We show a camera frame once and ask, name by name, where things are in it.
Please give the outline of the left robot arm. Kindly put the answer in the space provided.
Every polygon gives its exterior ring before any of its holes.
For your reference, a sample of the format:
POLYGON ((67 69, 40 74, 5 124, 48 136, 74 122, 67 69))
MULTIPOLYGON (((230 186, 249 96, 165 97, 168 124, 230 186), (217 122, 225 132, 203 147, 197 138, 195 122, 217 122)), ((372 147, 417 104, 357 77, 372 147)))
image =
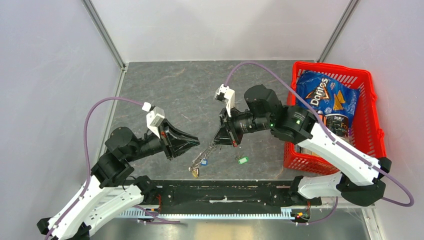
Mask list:
POLYGON ((118 127, 105 142, 106 152, 90 170, 75 196, 55 216, 36 224, 42 235, 53 240, 88 240, 105 223, 138 204, 152 204, 158 188, 146 175, 132 177, 131 162, 158 153, 172 160, 200 144, 199 139, 178 130, 167 119, 159 134, 137 137, 128 127, 118 127))

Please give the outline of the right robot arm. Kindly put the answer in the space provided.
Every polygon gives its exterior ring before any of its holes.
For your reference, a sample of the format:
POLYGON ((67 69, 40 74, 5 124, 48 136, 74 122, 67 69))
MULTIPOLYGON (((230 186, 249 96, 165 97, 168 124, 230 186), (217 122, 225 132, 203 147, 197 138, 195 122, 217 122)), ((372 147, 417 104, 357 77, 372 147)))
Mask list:
POLYGON ((245 111, 235 108, 235 91, 226 85, 221 85, 214 97, 225 103, 219 113, 214 145, 237 147, 245 134, 269 130, 279 140, 310 150, 337 168, 330 175, 297 176, 288 191, 292 203, 300 205, 307 199, 342 197, 367 207, 383 198, 386 184, 382 178, 390 171, 391 161, 356 149, 321 125, 310 111, 282 104, 276 93, 264 85, 255 85, 244 93, 248 105, 245 111))

